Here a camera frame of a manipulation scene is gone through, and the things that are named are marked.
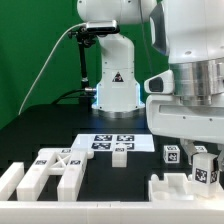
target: warning label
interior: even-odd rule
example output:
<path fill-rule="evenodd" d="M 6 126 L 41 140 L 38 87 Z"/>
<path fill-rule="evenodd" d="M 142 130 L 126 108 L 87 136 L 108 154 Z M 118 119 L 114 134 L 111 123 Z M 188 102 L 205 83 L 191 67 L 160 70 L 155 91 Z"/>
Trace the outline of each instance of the warning label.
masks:
<path fill-rule="evenodd" d="M 119 72 L 115 75 L 113 82 L 124 82 Z"/>

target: white box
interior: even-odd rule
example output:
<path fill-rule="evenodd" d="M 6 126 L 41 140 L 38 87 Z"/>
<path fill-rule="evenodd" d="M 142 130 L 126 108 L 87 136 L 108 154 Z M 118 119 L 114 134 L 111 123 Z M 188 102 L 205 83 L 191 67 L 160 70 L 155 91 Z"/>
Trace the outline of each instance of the white box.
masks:
<path fill-rule="evenodd" d="M 112 167 L 127 167 L 127 146 L 118 144 L 112 152 Z"/>
<path fill-rule="evenodd" d="M 166 163 L 180 162 L 180 149 L 177 145 L 164 145 L 163 158 Z"/>

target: white block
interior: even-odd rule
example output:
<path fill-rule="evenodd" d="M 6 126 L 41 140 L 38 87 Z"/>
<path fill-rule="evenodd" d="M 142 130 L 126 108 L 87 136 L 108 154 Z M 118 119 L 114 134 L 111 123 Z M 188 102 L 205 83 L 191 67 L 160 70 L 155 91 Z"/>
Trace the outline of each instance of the white block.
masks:
<path fill-rule="evenodd" d="M 41 153 L 17 187 L 19 201 L 36 201 L 48 180 L 48 168 L 56 161 L 55 152 Z"/>
<path fill-rule="evenodd" d="M 0 201 L 7 201 L 24 176 L 23 163 L 13 163 L 0 178 Z"/>
<path fill-rule="evenodd" d="M 112 167 L 127 167 L 127 146 L 118 144 L 112 152 Z"/>
<path fill-rule="evenodd" d="M 198 153 L 201 152 L 208 152 L 207 149 L 204 146 L 195 146 Z"/>
<path fill-rule="evenodd" d="M 217 191 L 219 171 L 214 166 L 217 155 L 199 153 L 193 157 L 192 192 L 203 197 L 212 197 Z"/>
<path fill-rule="evenodd" d="M 76 201 L 87 164 L 87 152 L 73 151 L 57 187 L 58 201 Z"/>
<path fill-rule="evenodd" d="M 177 145 L 164 145 L 163 158 L 166 163 L 179 163 L 179 147 Z"/>

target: white foam block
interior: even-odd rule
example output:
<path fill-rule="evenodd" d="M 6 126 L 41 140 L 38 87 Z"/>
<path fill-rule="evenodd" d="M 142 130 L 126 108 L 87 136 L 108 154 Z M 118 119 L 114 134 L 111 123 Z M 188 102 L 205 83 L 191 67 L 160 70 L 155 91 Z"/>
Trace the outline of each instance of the white foam block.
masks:
<path fill-rule="evenodd" d="M 56 161 L 55 152 L 41 153 L 17 187 L 19 201 L 36 201 L 48 180 L 48 168 Z"/>
<path fill-rule="evenodd" d="M 87 164 L 87 152 L 73 151 L 57 187 L 59 201 L 76 201 Z"/>
<path fill-rule="evenodd" d="M 112 153 L 112 167 L 127 167 L 127 146 L 116 145 Z"/>
<path fill-rule="evenodd" d="M 0 201 L 7 201 L 24 176 L 23 163 L 13 163 L 0 178 Z"/>

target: cable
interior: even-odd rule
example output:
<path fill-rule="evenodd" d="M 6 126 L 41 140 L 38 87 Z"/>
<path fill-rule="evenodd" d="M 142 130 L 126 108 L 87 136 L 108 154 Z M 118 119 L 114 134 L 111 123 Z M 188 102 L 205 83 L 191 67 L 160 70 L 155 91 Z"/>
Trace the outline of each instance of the cable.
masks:
<path fill-rule="evenodd" d="M 60 99 L 58 99 L 58 102 L 60 101 L 60 100 L 67 100 L 67 99 L 80 99 L 80 98 L 91 98 L 91 99 L 94 99 L 95 98 L 95 96 L 94 95 L 89 95 L 89 96 L 66 96 L 66 97 L 62 97 L 62 98 L 60 98 Z"/>
<path fill-rule="evenodd" d="M 66 96 L 71 95 L 73 93 L 80 93 L 83 91 L 85 91 L 85 89 L 76 89 L 76 90 L 72 90 L 67 93 L 64 93 L 61 96 L 59 96 L 56 100 L 54 100 L 51 104 L 57 104 L 61 99 L 65 98 Z"/>
<path fill-rule="evenodd" d="M 40 70 L 40 72 L 39 72 L 37 78 L 36 78 L 35 81 L 33 82 L 32 86 L 30 87 L 30 90 L 28 91 L 26 97 L 24 98 L 23 103 L 22 103 L 22 105 L 21 105 L 21 107 L 20 107 L 20 109 L 19 109 L 19 115 L 21 114 L 21 112 L 22 112 L 22 110 L 23 110 L 23 108 L 24 108 L 25 103 L 27 102 L 27 100 L 28 100 L 28 98 L 29 98 L 31 92 L 33 91 L 33 89 L 34 89 L 36 83 L 37 83 L 38 80 L 40 79 L 40 77 L 41 77 L 41 75 L 42 75 L 42 73 L 43 73 L 45 67 L 47 66 L 49 60 L 51 59 L 53 53 L 55 52 L 55 50 L 56 50 L 57 46 L 59 45 L 59 43 L 61 42 L 61 40 L 64 38 L 64 36 L 65 36 L 70 30 L 72 30 L 72 29 L 74 29 L 74 28 L 77 28 L 77 27 L 84 26 L 84 25 L 85 25 L 85 23 L 81 23 L 81 24 L 77 24 L 77 25 L 74 25 L 74 26 L 70 27 L 70 28 L 67 29 L 67 30 L 61 35 L 61 37 L 58 39 L 58 41 L 57 41 L 56 44 L 54 45 L 54 47 L 53 47 L 53 49 L 52 49 L 50 55 L 48 56 L 47 60 L 45 61 L 45 63 L 44 63 L 44 65 L 43 65 L 42 69 Z"/>
<path fill-rule="evenodd" d="M 144 45 L 145 45 L 145 52 L 146 52 L 146 55 L 147 55 L 147 58 L 148 58 L 149 71 L 151 72 L 151 75 L 153 76 L 152 60 L 151 60 L 149 49 L 148 49 L 148 46 L 147 46 L 146 35 L 145 35 L 145 30 L 144 30 L 144 21 L 143 21 L 143 15 L 142 15 L 142 1 L 138 0 L 138 4 L 139 4 L 139 9 L 140 9 L 140 15 L 141 15 L 141 27 L 142 27 L 143 42 L 144 42 Z"/>

